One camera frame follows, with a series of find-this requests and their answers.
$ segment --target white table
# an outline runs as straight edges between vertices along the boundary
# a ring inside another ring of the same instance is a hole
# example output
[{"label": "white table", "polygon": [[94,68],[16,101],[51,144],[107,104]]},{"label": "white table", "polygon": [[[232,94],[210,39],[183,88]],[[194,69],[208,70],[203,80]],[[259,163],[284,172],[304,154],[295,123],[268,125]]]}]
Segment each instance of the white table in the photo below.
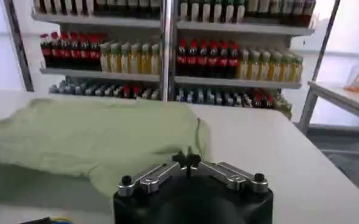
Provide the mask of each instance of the white table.
[{"label": "white table", "polygon": [[[318,97],[359,116],[359,93],[345,91],[342,86],[332,83],[308,82],[309,93],[298,128],[306,134]],[[359,163],[354,169],[352,181],[359,187]]]},{"label": "white table", "polygon": [[[32,93],[0,91],[0,117],[10,115],[35,97]],[[266,175],[274,191],[273,224],[359,221],[359,189],[281,113],[205,105],[190,108],[210,127],[214,161]],[[0,223],[10,223],[12,217],[26,218],[26,214],[34,219],[44,213],[36,208],[1,207]],[[62,213],[77,224],[91,221],[88,214],[80,211],[48,209],[45,214]],[[105,220],[96,214],[94,217]]]}]

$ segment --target bottle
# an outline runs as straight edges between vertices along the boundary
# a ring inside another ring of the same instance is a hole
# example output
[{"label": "bottle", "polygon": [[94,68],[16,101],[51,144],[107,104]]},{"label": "bottle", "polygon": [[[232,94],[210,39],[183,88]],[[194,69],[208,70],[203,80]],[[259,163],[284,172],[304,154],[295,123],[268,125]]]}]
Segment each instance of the bottle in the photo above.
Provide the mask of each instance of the bottle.
[{"label": "bottle", "polygon": [[104,96],[104,94],[105,94],[105,89],[106,89],[106,86],[105,86],[105,85],[102,85],[102,86],[98,87],[98,88],[95,90],[94,95],[95,95],[95,96],[100,96],[100,97]]},{"label": "bottle", "polygon": [[50,94],[55,94],[55,93],[59,93],[59,89],[56,85],[52,85],[50,88],[49,88],[49,93]]},{"label": "bottle", "polygon": [[243,107],[252,108],[252,100],[246,93],[243,93]]},{"label": "bottle", "polygon": [[300,83],[301,82],[301,75],[303,71],[302,67],[302,57],[295,56],[293,59],[292,65],[292,75],[290,76],[289,82]]},{"label": "bottle", "polygon": [[52,50],[51,50],[51,42],[49,40],[49,35],[44,33],[40,35],[41,38],[41,52],[43,53],[45,65],[47,68],[52,67]]},{"label": "bottle", "polygon": [[115,12],[116,16],[127,16],[127,1],[126,0],[117,0],[117,11]]},{"label": "bottle", "polygon": [[187,66],[186,67],[187,67],[187,72],[188,72],[189,76],[196,75],[197,55],[198,55],[197,41],[193,40],[190,44],[190,48],[187,53]]},{"label": "bottle", "polygon": [[151,73],[151,51],[150,44],[148,43],[142,46],[141,71],[143,74]]},{"label": "bottle", "polygon": [[187,61],[187,43],[186,39],[181,39],[177,49],[176,75],[185,75]]},{"label": "bottle", "polygon": [[74,0],[76,15],[84,15],[83,12],[83,0]]},{"label": "bottle", "polygon": [[213,9],[213,22],[218,23],[221,21],[222,13],[222,0],[215,0],[215,5]]},{"label": "bottle", "polygon": [[282,24],[291,24],[291,14],[293,13],[294,0],[283,0],[282,1]]},{"label": "bottle", "polygon": [[191,0],[191,16],[190,21],[199,20],[199,0]]},{"label": "bottle", "polygon": [[124,87],[122,85],[118,86],[113,91],[113,97],[121,97],[121,95],[123,94],[123,91],[124,91]]},{"label": "bottle", "polygon": [[204,92],[201,88],[197,89],[197,103],[204,104]]},{"label": "bottle", "polygon": [[210,20],[210,0],[204,0],[202,5],[202,22],[207,23]]},{"label": "bottle", "polygon": [[193,103],[193,102],[194,102],[194,91],[190,90],[187,92],[186,103]]},{"label": "bottle", "polygon": [[185,94],[183,93],[183,89],[179,88],[177,95],[175,97],[176,102],[183,102],[185,98]]},{"label": "bottle", "polygon": [[133,99],[137,99],[137,97],[139,97],[140,95],[140,89],[138,86],[133,86]]},{"label": "bottle", "polygon": [[53,11],[55,9],[52,8],[51,0],[44,0],[44,6],[45,6],[45,11],[47,14],[50,14],[50,13],[55,14],[55,12]]},{"label": "bottle", "polygon": [[301,16],[304,13],[304,4],[305,4],[305,0],[294,0],[292,25],[300,26]]},{"label": "bottle", "polygon": [[279,18],[281,15],[282,0],[270,0],[270,17]]},{"label": "bottle", "polygon": [[141,95],[141,98],[143,99],[148,99],[149,96],[151,95],[152,89],[148,88],[146,89],[143,94]]},{"label": "bottle", "polygon": [[258,16],[261,18],[267,18],[269,16],[270,0],[260,0]]},{"label": "bottle", "polygon": [[248,66],[247,79],[256,80],[259,75],[259,58],[260,53],[256,50],[250,51],[250,63]]},{"label": "bottle", "polygon": [[273,63],[273,75],[272,75],[272,81],[278,82],[279,77],[281,75],[281,62],[282,62],[282,54],[278,52],[273,52],[272,56],[274,58]]},{"label": "bottle", "polygon": [[79,34],[80,40],[80,65],[84,69],[91,70],[91,47],[90,42],[88,42],[87,36],[83,33]]},{"label": "bottle", "polygon": [[72,0],[64,0],[62,4],[64,8],[63,14],[70,14],[72,12]]},{"label": "bottle", "polygon": [[217,78],[226,79],[228,65],[228,45],[225,41],[220,41],[220,50],[217,65]]},{"label": "bottle", "polygon": [[290,54],[284,54],[282,57],[282,67],[279,77],[279,82],[289,82],[291,76],[291,67],[293,62],[293,56]]},{"label": "bottle", "polygon": [[95,34],[90,34],[90,60],[91,60],[91,70],[101,71],[101,44],[99,43],[99,38]]},{"label": "bottle", "polygon": [[203,40],[201,41],[201,47],[199,49],[199,55],[197,57],[197,76],[204,77],[206,76],[208,62],[208,43]]},{"label": "bottle", "polygon": [[151,17],[151,6],[150,6],[150,0],[139,0],[140,4],[140,17],[141,18],[150,18]]},{"label": "bottle", "polygon": [[244,107],[243,106],[243,101],[242,101],[242,99],[241,99],[241,97],[239,96],[238,93],[234,93],[233,97],[234,97],[234,103],[233,103],[234,107]]},{"label": "bottle", "polygon": [[216,105],[222,105],[222,97],[219,91],[216,91]]},{"label": "bottle", "polygon": [[258,12],[259,0],[248,0],[247,1],[247,13],[249,17],[255,17]]},{"label": "bottle", "polygon": [[121,44],[110,45],[110,69],[114,73],[122,73],[121,68]]},{"label": "bottle", "polygon": [[188,1],[187,0],[180,0],[179,6],[179,17],[181,21],[188,21]]},{"label": "bottle", "polygon": [[122,73],[126,73],[126,74],[130,73],[129,43],[124,43],[121,46],[121,68],[122,68]]},{"label": "bottle", "polygon": [[151,14],[153,19],[160,19],[161,0],[151,0]]},{"label": "bottle", "polygon": [[86,96],[93,96],[97,88],[98,88],[97,85],[92,85],[92,86],[88,87],[86,89],[86,91],[85,91],[85,95]]},{"label": "bottle", "polygon": [[271,54],[268,51],[262,51],[260,54],[260,72],[257,80],[265,81],[267,80],[267,75],[269,74],[270,69],[270,56]]},{"label": "bottle", "polygon": [[101,44],[101,67],[104,72],[111,72],[110,43]]},{"label": "bottle", "polygon": [[246,7],[244,6],[244,0],[237,0],[236,1],[236,18],[235,21],[236,23],[242,23],[243,22],[243,18],[244,18],[244,14],[246,11]]},{"label": "bottle", "polygon": [[96,0],[86,0],[87,12],[89,15],[94,15]]},{"label": "bottle", "polygon": [[233,106],[233,99],[229,93],[224,93],[224,104],[228,107]]},{"label": "bottle", "polygon": [[227,79],[234,79],[239,71],[239,52],[238,45],[230,41],[229,43],[229,59],[227,68]]},{"label": "bottle", "polygon": [[130,88],[129,88],[129,85],[128,85],[128,84],[126,84],[126,85],[124,86],[123,98],[125,98],[125,99],[130,98]]},{"label": "bottle", "polygon": [[156,89],[152,94],[151,94],[151,100],[159,100],[159,94],[160,94],[160,90]]},{"label": "bottle", "polygon": [[107,0],[107,14],[115,15],[116,11],[116,0]]},{"label": "bottle", "polygon": [[80,62],[80,46],[79,46],[79,39],[77,37],[77,33],[71,32],[71,60],[73,64],[73,68],[81,68]]},{"label": "bottle", "polygon": [[130,73],[141,74],[141,55],[139,43],[132,45],[130,52]]},{"label": "bottle", "polygon": [[209,51],[209,57],[208,57],[208,64],[207,64],[207,70],[208,74],[207,77],[217,77],[216,68],[218,65],[218,44],[215,40],[212,40],[210,42],[210,51]]},{"label": "bottle", "polygon": [[62,14],[63,13],[63,7],[62,7],[62,0],[54,0],[54,7],[56,14]]},{"label": "bottle", "polygon": [[44,0],[34,0],[34,8],[38,13],[46,13]]},{"label": "bottle", "polygon": [[304,27],[308,27],[311,23],[312,14],[315,10],[316,0],[305,0],[304,12],[302,14],[301,24]]},{"label": "bottle", "polygon": [[249,51],[247,49],[241,50],[241,64],[240,72],[237,74],[238,79],[246,79],[249,66]]},{"label": "bottle", "polygon": [[161,70],[161,64],[160,64],[160,55],[159,55],[160,49],[159,44],[154,44],[152,46],[152,74],[153,75],[159,75]]},{"label": "bottle", "polygon": [[78,0],[71,0],[71,8],[70,8],[70,13],[72,15],[77,15],[77,8],[76,8],[76,1]]},{"label": "bottle", "polygon": [[235,8],[233,6],[233,0],[226,1],[226,9],[225,9],[225,18],[224,21],[226,23],[233,23],[233,13],[235,12]]},{"label": "bottle", "polygon": [[115,85],[112,85],[110,87],[108,87],[107,89],[105,89],[105,97],[111,97],[113,96],[113,91],[115,90],[116,86]]},{"label": "bottle", "polygon": [[251,102],[252,102],[252,107],[254,108],[261,108],[262,107],[262,96],[254,91],[254,89],[248,93]]},{"label": "bottle", "polygon": [[206,103],[209,105],[214,105],[216,104],[215,102],[215,95],[213,95],[213,93],[211,92],[211,89],[208,89],[206,92]]},{"label": "bottle", "polygon": [[70,41],[66,32],[61,33],[60,37],[60,57],[62,59],[62,68],[72,68]]}]

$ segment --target white shelf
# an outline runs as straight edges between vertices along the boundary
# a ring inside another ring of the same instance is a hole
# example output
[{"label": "white shelf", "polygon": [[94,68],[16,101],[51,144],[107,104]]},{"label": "white shelf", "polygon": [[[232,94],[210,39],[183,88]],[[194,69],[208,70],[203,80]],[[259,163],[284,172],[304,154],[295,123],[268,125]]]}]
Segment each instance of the white shelf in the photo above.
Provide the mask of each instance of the white shelf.
[{"label": "white shelf", "polygon": [[213,30],[222,32],[282,34],[291,36],[307,36],[315,32],[314,29],[290,27],[278,24],[229,24],[178,21],[177,25],[178,29],[183,30]]},{"label": "white shelf", "polygon": [[109,73],[102,71],[84,71],[73,69],[57,69],[57,68],[41,68],[42,74],[66,75],[69,77],[78,78],[97,78],[97,79],[113,79],[113,80],[128,80],[128,81],[144,81],[144,82],[158,82],[158,75],[145,74],[123,74],[123,73]]},{"label": "white shelf", "polygon": [[105,16],[74,16],[74,15],[53,15],[40,14],[32,11],[32,18],[37,21],[58,23],[58,24],[89,24],[99,26],[123,26],[123,27],[144,27],[160,28],[159,20],[116,18]]},{"label": "white shelf", "polygon": [[281,88],[281,89],[299,89],[301,87],[301,83],[238,80],[238,79],[211,79],[211,78],[184,77],[184,76],[175,77],[175,82],[179,84]]}]

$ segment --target small bottle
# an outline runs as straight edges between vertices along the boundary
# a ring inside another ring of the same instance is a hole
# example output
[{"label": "small bottle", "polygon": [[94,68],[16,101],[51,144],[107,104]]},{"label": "small bottle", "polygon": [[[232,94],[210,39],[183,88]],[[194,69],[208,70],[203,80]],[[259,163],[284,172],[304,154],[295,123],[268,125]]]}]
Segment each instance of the small bottle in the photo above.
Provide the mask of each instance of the small bottle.
[{"label": "small bottle", "polygon": [[222,105],[222,97],[219,91],[216,91],[216,105]]},{"label": "small bottle", "polygon": [[213,22],[218,23],[221,21],[222,13],[222,0],[215,0],[215,6],[213,10]]},{"label": "small bottle", "polygon": [[305,0],[294,0],[293,14],[292,14],[292,25],[299,26],[301,16],[304,12]]},{"label": "small bottle", "polygon": [[52,2],[51,0],[44,0],[44,6],[45,6],[45,10],[46,10],[46,13],[48,14],[55,14],[54,10],[56,11],[56,9],[53,9],[52,8]]},{"label": "small bottle", "polygon": [[113,97],[121,97],[121,95],[123,94],[124,91],[124,86],[118,86],[114,91],[113,91]]},{"label": "small bottle", "polygon": [[302,57],[295,56],[293,59],[293,66],[292,66],[292,76],[289,79],[289,82],[300,83],[301,82],[301,75],[303,71],[302,67]]},{"label": "small bottle", "polygon": [[206,103],[209,105],[214,105],[216,103],[215,101],[215,95],[211,92],[211,89],[208,89],[206,92]]},{"label": "small bottle", "polygon": [[71,58],[75,67],[80,66],[80,44],[77,33],[71,32]]},{"label": "small bottle", "polygon": [[88,42],[87,36],[80,33],[79,34],[80,40],[80,65],[84,67],[84,69],[91,69],[91,45]]},{"label": "small bottle", "polygon": [[40,35],[41,38],[41,52],[44,56],[45,65],[47,68],[52,67],[52,52],[51,52],[51,42],[49,40],[49,35],[44,33]]},{"label": "small bottle", "polygon": [[191,2],[191,21],[198,21],[199,19],[199,0],[192,0]]},{"label": "small bottle", "polygon": [[308,27],[311,23],[312,14],[315,10],[316,0],[305,0],[304,12],[302,14],[301,24],[304,27]]},{"label": "small bottle", "polygon": [[225,105],[228,107],[232,107],[233,106],[233,99],[230,96],[229,93],[225,93],[224,94],[224,101],[225,101]]},{"label": "small bottle", "polygon": [[114,73],[121,73],[121,45],[113,43],[110,46],[110,70]]},{"label": "small bottle", "polygon": [[177,95],[175,97],[176,102],[183,102],[185,98],[185,94],[183,93],[183,89],[179,88]]},{"label": "small bottle", "polygon": [[159,100],[159,94],[160,94],[160,90],[156,89],[152,94],[151,94],[151,100]]},{"label": "small bottle", "polygon": [[274,57],[274,64],[273,64],[274,73],[272,75],[272,81],[278,82],[279,77],[281,76],[282,54],[278,52],[274,52],[272,56]]},{"label": "small bottle", "polygon": [[137,99],[140,96],[140,88],[138,86],[133,86],[133,99]]},{"label": "small bottle", "polygon": [[293,13],[294,0],[283,0],[282,1],[282,24],[291,24],[291,14]]},{"label": "small bottle", "polygon": [[44,0],[34,0],[34,8],[38,13],[46,13]]},{"label": "small bottle", "polygon": [[101,67],[102,71],[110,72],[110,43],[101,44]]},{"label": "small bottle", "polygon": [[258,16],[261,18],[267,18],[269,16],[270,0],[260,0]]},{"label": "small bottle", "polygon": [[54,0],[53,3],[54,3],[56,14],[58,14],[58,15],[62,14],[63,13],[63,7],[62,7],[61,0]]},{"label": "small bottle", "polygon": [[271,54],[268,51],[261,52],[260,72],[257,80],[267,80],[267,75],[269,74],[270,69],[270,56]]},{"label": "small bottle", "polygon": [[258,12],[259,0],[248,0],[247,1],[247,13],[249,17],[255,17]]},{"label": "small bottle", "polygon": [[204,104],[204,92],[201,88],[197,89],[197,103]]},{"label": "small bottle", "polygon": [[204,0],[202,5],[202,22],[207,23],[210,20],[210,0]]},{"label": "small bottle", "polygon": [[291,74],[291,57],[289,54],[282,55],[281,73],[278,82],[287,82]]},{"label": "small bottle", "polygon": [[241,63],[240,63],[240,71],[237,74],[238,79],[246,79],[249,65],[249,51],[247,49],[243,49],[241,51]]},{"label": "small bottle", "polygon": [[151,63],[152,63],[152,74],[153,75],[159,75],[160,74],[160,56],[159,56],[159,44],[154,44],[152,46],[152,59],[151,59]]},{"label": "small bottle", "polygon": [[151,0],[151,14],[153,19],[160,18],[160,3],[161,0]]},{"label": "small bottle", "polygon": [[122,73],[130,73],[129,65],[129,43],[125,43],[121,46],[121,68]]},{"label": "small bottle", "polygon": [[248,74],[247,74],[247,78],[249,80],[256,80],[257,77],[259,76],[259,59],[260,59],[260,53],[259,51],[256,50],[252,50],[250,51],[250,65],[249,65],[249,69],[248,69]]},{"label": "small bottle", "polygon": [[227,70],[228,79],[234,79],[240,70],[238,45],[233,41],[229,43],[229,59]]},{"label": "small bottle", "polygon": [[71,61],[71,43],[66,32],[61,33],[60,37],[60,56],[63,61],[63,68],[72,68],[73,64]]},{"label": "small bottle", "polygon": [[85,15],[84,11],[83,11],[83,1],[84,0],[75,0],[76,14],[77,15]]},{"label": "small bottle", "polygon": [[96,0],[86,0],[87,2],[87,14],[94,15],[95,14],[95,2]]},{"label": "small bottle", "polygon": [[55,94],[55,93],[59,93],[59,89],[56,85],[52,85],[50,88],[49,88],[49,93],[51,94]]},{"label": "small bottle", "polygon": [[235,106],[235,107],[243,107],[243,101],[241,100],[241,97],[239,96],[239,94],[234,93],[233,97],[234,97],[233,106]]},{"label": "small bottle", "polygon": [[130,88],[128,84],[125,84],[123,98],[128,99],[129,97],[130,97]]},{"label": "small bottle", "polygon": [[193,102],[194,102],[194,91],[190,90],[187,92],[186,103],[193,103]]},{"label": "small bottle", "polygon": [[130,54],[130,73],[141,74],[141,55],[139,43],[132,45]]},{"label": "small bottle", "polygon": [[111,97],[113,96],[113,91],[115,90],[116,86],[115,85],[112,85],[108,88],[105,89],[105,93],[104,93],[104,96],[105,97]]},{"label": "small bottle", "polygon": [[244,18],[244,14],[246,12],[246,6],[244,5],[244,0],[238,0],[236,1],[236,23],[242,23],[243,22],[243,18]]},{"label": "small bottle", "polygon": [[187,0],[180,0],[179,5],[179,17],[181,21],[188,21],[188,1]]},{"label": "small bottle", "polygon": [[141,72],[143,74],[151,73],[151,52],[150,52],[150,44],[148,43],[143,44],[142,46]]},{"label": "small bottle", "polygon": [[141,98],[143,99],[148,99],[149,96],[151,95],[152,89],[148,88],[146,89],[143,94],[141,95]]},{"label": "small bottle", "polygon": [[233,0],[227,0],[226,13],[225,13],[225,22],[233,23],[233,13],[235,12],[235,8],[233,6]]},{"label": "small bottle", "polygon": [[64,14],[71,14],[72,11],[72,0],[65,0],[64,1],[64,9],[65,9],[65,13]]},{"label": "small bottle", "polygon": [[243,106],[252,108],[252,100],[246,93],[243,93]]}]

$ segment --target green towel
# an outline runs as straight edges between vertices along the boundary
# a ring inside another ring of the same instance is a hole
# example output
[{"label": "green towel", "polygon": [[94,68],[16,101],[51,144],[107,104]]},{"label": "green towel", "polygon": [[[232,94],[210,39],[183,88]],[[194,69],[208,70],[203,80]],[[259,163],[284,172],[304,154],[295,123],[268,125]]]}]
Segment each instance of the green towel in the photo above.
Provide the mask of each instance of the green towel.
[{"label": "green towel", "polygon": [[135,175],[191,147],[208,159],[208,128],[181,103],[36,99],[0,121],[0,163],[87,176],[111,197]]}]

